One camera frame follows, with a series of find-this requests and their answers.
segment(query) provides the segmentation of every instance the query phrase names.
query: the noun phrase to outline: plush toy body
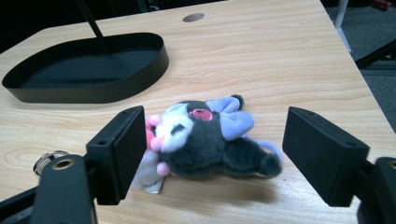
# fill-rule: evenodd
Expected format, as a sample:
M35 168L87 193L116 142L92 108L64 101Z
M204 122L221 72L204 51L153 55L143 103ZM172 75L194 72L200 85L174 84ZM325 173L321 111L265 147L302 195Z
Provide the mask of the plush toy body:
M237 176L280 174L282 153L269 142L247 136L254 121L242 111L243 103L239 95L185 101L170 106L161 116L150 117L145 155L150 160L142 160L137 178L150 186L149 182L158 182L169 173L184 177L219 172Z

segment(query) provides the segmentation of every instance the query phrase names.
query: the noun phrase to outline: table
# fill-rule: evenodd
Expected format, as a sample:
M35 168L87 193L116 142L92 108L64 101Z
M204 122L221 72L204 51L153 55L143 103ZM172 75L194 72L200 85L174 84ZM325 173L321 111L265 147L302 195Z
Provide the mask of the table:
M194 22L183 18L205 16ZM78 155L121 110L161 114L182 100L234 93L255 119L249 134L281 147L289 106L319 113L372 149L396 157L396 137L319 1L230 0L98 22L104 35L152 32L170 58L164 76L136 96L104 105L19 102L0 88L0 200L37 185L36 160L54 149ZM0 77L38 51L93 37L88 23L43 30L0 55ZM130 189L118 206L96 206L100 223L356 223L324 203L285 156L269 180L217 175L165 179L160 194Z

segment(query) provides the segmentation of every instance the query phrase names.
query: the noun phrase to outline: plush toy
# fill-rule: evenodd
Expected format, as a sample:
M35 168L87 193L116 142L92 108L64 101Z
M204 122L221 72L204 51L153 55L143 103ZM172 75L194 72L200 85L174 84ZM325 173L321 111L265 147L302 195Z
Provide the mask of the plush toy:
M146 164L146 168L141 171L146 172L139 167L136 175L140 182L152 184L169 173L183 177L219 172L278 175L282 153L270 142L247 136L254 122L248 112L242 111L243 103L239 95L206 102L185 101L170 106L160 117L148 118L145 156L155 158L151 156L149 165L148 160L142 160L140 166Z

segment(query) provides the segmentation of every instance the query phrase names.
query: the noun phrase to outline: oval tray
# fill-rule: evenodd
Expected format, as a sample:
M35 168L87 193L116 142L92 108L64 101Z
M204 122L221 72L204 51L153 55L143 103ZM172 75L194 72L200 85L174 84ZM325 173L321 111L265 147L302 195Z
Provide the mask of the oval tray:
M64 42L12 68L3 86L25 103L103 104L147 89L165 73L169 59L159 35L135 33Z

